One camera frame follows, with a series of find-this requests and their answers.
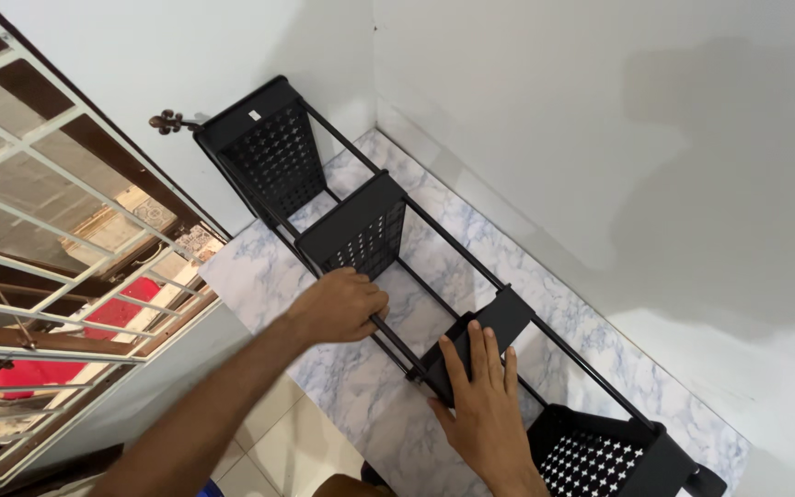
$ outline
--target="window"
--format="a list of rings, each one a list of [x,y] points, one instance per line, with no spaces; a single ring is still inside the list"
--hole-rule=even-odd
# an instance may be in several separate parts
[[[0,486],[216,299],[197,273],[225,243],[212,226],[0,36]]]

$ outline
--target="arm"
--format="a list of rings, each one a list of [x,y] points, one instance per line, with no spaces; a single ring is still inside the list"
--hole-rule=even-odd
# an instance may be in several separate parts
[[[492,328],[480,330],[475,320],[468,325],[468,336],[471,381],[452,341],[445,335],[439,341],[456,397],[456,416],[437,399],[428,399],[428,405],[443,426],[449,445],[495,497],[549,497],[533,464],[520,418],[514,347],[505,352],[502,374]]]
[[[347,268],[308,288],[258,337],[210,373],[146,431],[100,480],[91,497],[193,497],[238,425],[284,369],[317,343],[358,341],[384,318],[388,296]]]

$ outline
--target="white metal grille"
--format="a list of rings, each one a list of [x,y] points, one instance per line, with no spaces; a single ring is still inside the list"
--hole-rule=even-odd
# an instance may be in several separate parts
[[[127,220],[132,221],[133,223],[137,224],[141,231],[131,237],[129,240],[124,242],[120,247],[117,247],[114,250],[109,250],[104,247],[101,247],[99,244],[89,242],[75,234],[62,230],[45,220],[39,219],[38,217],[34,216],[33,214],[27,213],[21,209],[16,209],[5,202],[0,201],[0,209],[7,212],[8,214],[13,215],[17,219],[21,221],[25,221],[28,223],[32,223],[33,225],[38,226],[38,228],[42,228],[44,230],[51,231],[55,233],[57,236],[64,237],[65,239],[81,244],[88,249],[93,250],[96,253],[101,255],[101,258],[96,261],[94,264],[90,265],[81,272],[76,277],[68,277],[63,276],[61,274],[51,272],[40,267],[31,266],[24,262],[18,261],[16,259],[10,258],[8,256],[4,256],[0,254],[0,265],[6,266],[15,270],[19,270],[28,274],[32,274],[34,276],[45,277],[52,281],[56,281],[60,283],[62,286],[45,297],[43,300],[39,301],[35,306],[31,309],[22,309],[19,307],[15,307],[12,305],[7,305],[5,303],[0,303],[0,312],[13,314],[15,316],[19,316],[22,318],[38,318],[40,320],[46,321],[55,321],[59,323],[65,324],[74,324],[78,326],[87,326],[91,328],[101,329],[105,331],[119,333],[114,341],[131,341],[135,337],[141,337],[143,340],[139,341],[138,344],[131,350],[130,353],[118,356],[118,355],[110,355],[110,354],[98,354],[98,353],[90,353],[90,352],[71,352],[71,351],[62,351],[62,350],[46,350],[46,349],[38,349],[38,350],[28,350],[28,349],[16,349],[13,347],[0,347],[0,359],[21,359],[21,360],[45,360],[45,361],[81,361],[81,362],[88,362],[89,365],[86,366],[86,369],[98,370],[102,371],[101,374],[96,375],[93,379],[86,379],[84,382],[76,383],[76,384],[68,384],[68,385],[61,385],[61,386],[28,386],[28,387],[0,387],[0,393],[6,392],[23,392],[23,391],[30,391],[36,389],[43,389],[43,390],[55,390],[55,391],[62,391],[62,393],[69,393],[69,391],[79,390],[80,393],[77,395],[72,395],[71,397],[63,396],[62,399],[65,400],[65,403],[62,405],[52,405],[56,404],[57,401],[52,402],[49,404],[46,409],[43,410],[35,410],[31,412],[21,412],[21,413],[9,413],[0,415],[0,421],[14,419],[14,418],[22,418],[22,417],[29,417],[29,416],[46,416],[44,418],[43,423],[38,423],[33,430],[24,432],[24,433],[12,433],[9,435],[5,435],[0,437],[0,444],[6,444],[9,442],[16,441],[17,443],[13,443],[8,446],[7,451],[4,454],[0,455],[0,462],[6,458],[6,456],[12,453],[17,448],[21,447],[21,444],[27,442],[29,437],[32,437],[34,434],[38,433],[42,429],[44,429],[50,422],[64,413],[70,406],[72,406],[76,401],[79,401],[84,393],[88,389],[91,389],[95,385],[100,384],[100,382],[105,381],[108,375],[115,370],[115,367],[110,367],[108,370],[105,370],[104,367],[106,364],[138,364],[143,363],[148,360],[147,357],[137,356],[137,353],[143,348],[143,346],[147,345],[150,340],[152,340],[156,335],[154,333],[150,333],[149,331],[139,331],[137,329],[132,329],[127,326],[116,326],[111,324],[102,324],[96,323],[93,321],[89,321],[88,318],[100,309],[101,306],[105,304],[105,302],[109,301],[110,299],[119,299],[122,301],[128,301],[132,304],[137,304],[142,306],[143,308],[150,309],[156,312],[160,312],[163,315],[166,315],[167,318],[164,322],[156,327],[156,330],[164,330],[168,327],[169,324],[172,324],[175,320],[179,319],[181,316],[188,312],[197,311],[196,307],[202,304],[202,298],[207,295],[210,290],[209,288],[205,287],[201,291],[194,290],[193,288],[189,288],[186,284],[178,283],[171,278],[163,277],[158,272],[153,271],[153,268],[160,263],[165,257],[171,254],[181,254],[183,257],[194,261],[200,264],[202,261],[191,251],[181,247],[173,240],[166,237],[160,231],[157,231],[155,228],[151,227],[147,222],[139,218],[138,216],[134,215],[129,209],[124,208],[118,202],[112,200],[104,193],[98,191],[94,188],[94,186],[89,185],[87,182],[83,181],[75,174],[68,171],[66,168],[62,167],[62,165],[58,164],[56,161],[52,160],[45,154],[38,151],[37,148],[34,148],[33,145],[38,143],[40,140],[49,136],[52,132],[59,130],[64,125],[70,123],[73,119],[77,119],[82,115],[86,115],[89,118],[93,119],[97,126],[105,130],[121,147],[125,150],[130,152],[134,158],[136,158],[140,164],[143,164],[149,172],[156,175],[159,180],[164,183],[165,185],[171,186],[166,178],[164,178],[160,173],[153,167],[151,164],[146,161],[146,159],[134,150],[118,133],[115,132],[107,122],[102,119],[99,115],[97,115],[91,108],[89,108],[82,99],[74,94],[69,86],[63,84],[62,81],[55,75],[52,74],[49,69],[42,63],[39,62],[37,58],[35,58],[32,53],[30,53],[25,47],[20,45],[13,36],[7,34],[6,29],[0,25],[0,37],[7,43],[8,48],[4,51],[0,52],[0,69],[5,67],[8,64],[11,64],[18,60],[26,60],[39,74],[44,76],[51,84],[53,84],[61,93],[67,96],[70,100],[72,100],[72,108],[69,110],[64,111],[59,116],[47,120],[44,124],[38,126],[36,129],[23,134],[23,136],[16,136],[14,133],[10,133],[9,131],[5,130],[0,126],[0,138],[5,141],[5,144],[0,148],[0,164],[4,163],[7,159],[16,156],[17,154],[26,154],[27,156],[31,157],[35,161],[44,166],[48,167],[54,173],[59,174],[63,178],[68,179],[72,182],[72,184],[77,185],[82,190],[87,192],[92,197],[99,200],[101,203],[108,206],[110,209],[113,209],[118,214],[124,216]],[[211,222],[210,219],[206,217],[203,212],[198,211],[195,209],[193,204],[188,201],[179,191],[178,189],[171,186],[171,190],[177,195],[183,202],[189,205],[192,209],[196,211],[196,213],[204,220],[208,226],[215,226],[214,223]],[[221,236],[226,238],[226,234],[219,232]],[[72,315],[71,317],[60,316],[56,314],[52,314],[46,311],[46,308],[50,306],[51,303],[61,299],[65,295],[69,294],[73,288],[79,286],[82,282],[84,282],[89,277],[92,277],[102,268],[108,267],[111,263],[116,261],[120,256],[124,254],[131,253],[138,247],[138,244],[142,243],[143,241],[149,238],[149,235],[155,236],[160,239],[161,243],[163,244],[164,248],[159,251],[154,257],[152,257],[149,261],[145,262],[141,266],[139,266],[133,273],[126,277],[121,283],[116,285],[115,288],[109,290],[103,297],[97,299],[94,303],[87,305],[84,309],[79,311],[78,313]],[[179,289],[181,292],[186,292],[190,295],[190,300],[188,301],[188,305],[184,304],[180,306],[179,311],[174,311],[171,309],[167,309],[161,305],[156,305],[150,302],[146,302],[143,300],[135,299],[126,295],[121,295],[121,292],[125,290],[128,286],[130,286],[134,281],[137,280],[139,277],[149,277],[154,280],[158,280],[163,282],[166,285],[170,285],[173,288]],[[21,465],[15,465],[11,470],[9,470],[5,475],[0,477],[0,483],[4,484],[7,480],[13,477],[16,474],[16,470],[19,470]]]

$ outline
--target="black metal rack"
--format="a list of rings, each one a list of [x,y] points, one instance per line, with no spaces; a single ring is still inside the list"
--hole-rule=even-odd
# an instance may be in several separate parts
[[[327,187],[309,116],[374,174],[345,199],[339,199]],[[338,267],[352,266],[372,280],[391,264],[399,263],[456,319],[446,334],[455,342],[469,376],[469,321],[476,318],[481,325],[494,329],[500,354],[532,322],[630,413],[630,420],[619,421],[548,404],[523,378],[518,378],[524,389],[544,408],[527,434],[533,458],[552,493],[662,497],[676,495],[682,487],[696,497],[723,494],[726,488],[723,480],[683,452],[662,424],[653,423],[637,410],[584,357],[536,316],[511,285],[503,284],[482,265],[419,207],[388,171],[373,164],[309,105],[286,78],[274,78],[208,120],[204,129],[193,136],[248,208],[316,277]],[[322,192],[327,192],[337,206],[306,231],[299,232],[288,218]],[[480,311],[459,316],[400,258],[403,216],[407,208],[495,287],[496,296],[490,304]],[[424,381],[447,405],[452,406],[452,389],[440,348],[434,344],[420,358],[379,317],[370,316],[370,319],[411,364],[408,368],[378,336],[371,335],[406,377]],[[619,458],[621,463],[612,465]]]

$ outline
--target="finger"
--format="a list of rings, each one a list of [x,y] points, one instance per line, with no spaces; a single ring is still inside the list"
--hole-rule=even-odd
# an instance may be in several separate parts
[[[437,399],[428,399],[428,407],[435,412],[435,417],[438,423],[441,424],[441,427],[444,428],[444,432],[447,434],[447,440],[449,440],[450,435],[452,435],[453,423],[456,423],[456,417],[449,412],[449,409],[447,409],[443,402]]]
[[[389,308],[389,306],[385,306],[381,309],[381,311],[377,312],[376,315],[379,316],[381,319],[385,319],[386,317],[388,317],[390,310],[391,309]],[[364,323],[358,329],[358,340],[372,335],[378,329],[379,327],[376,326],[376,324],[373,321],[370,321],[369,319],[367,321],[364,321]]]
[[[375,294],[379,291],[379,285],[376,285],[375,283],[364,283],[360,287],[365,294]]]
[[[374,294],[369,294],[364,298],[364,305],[367,306],[366,311],[368,316],[381,311],[389,304],[389,295],[381,290]]]
[[[468,374],[465,373],[465,366],[462,364],[462,360],[458,358],[456,346],[446,335],[441,335],[437,343],[441,345],[441,352],[444,354],[444,362],[447,366],[449,383],[453,387],[453,392],[464,391],[468,388]]]
[[[490,370],[487,367],[487,346],[483,344],[483,330],[477,319],[468,323],[468,338],[471,342],[471,380],[490,381]]]
[[[505,350],[505,392],[517,401],[517,352],[514,347]]]
[[[490,370],[490,384],[493,388],[503,389],[502,360],[499,358],[499,342],[490,327],[483,329],[483,344],[487,346],[487,368]]]

